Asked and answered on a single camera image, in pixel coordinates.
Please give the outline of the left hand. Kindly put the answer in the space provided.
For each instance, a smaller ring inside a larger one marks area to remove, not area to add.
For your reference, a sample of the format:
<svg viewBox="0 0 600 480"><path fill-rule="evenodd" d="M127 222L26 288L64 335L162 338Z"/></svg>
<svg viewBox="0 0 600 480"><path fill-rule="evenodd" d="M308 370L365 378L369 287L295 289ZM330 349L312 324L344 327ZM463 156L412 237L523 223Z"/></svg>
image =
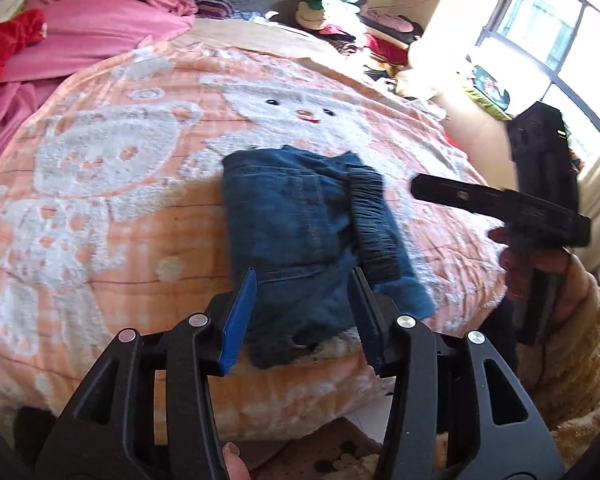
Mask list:
<svg viewBox="0 0 600 480"><path fill-rule="evenodd" d="M228 478L230 480L250 480L249 470L240 458L239 448L233 442L227 442L222 447L222 454Z"/></svg>

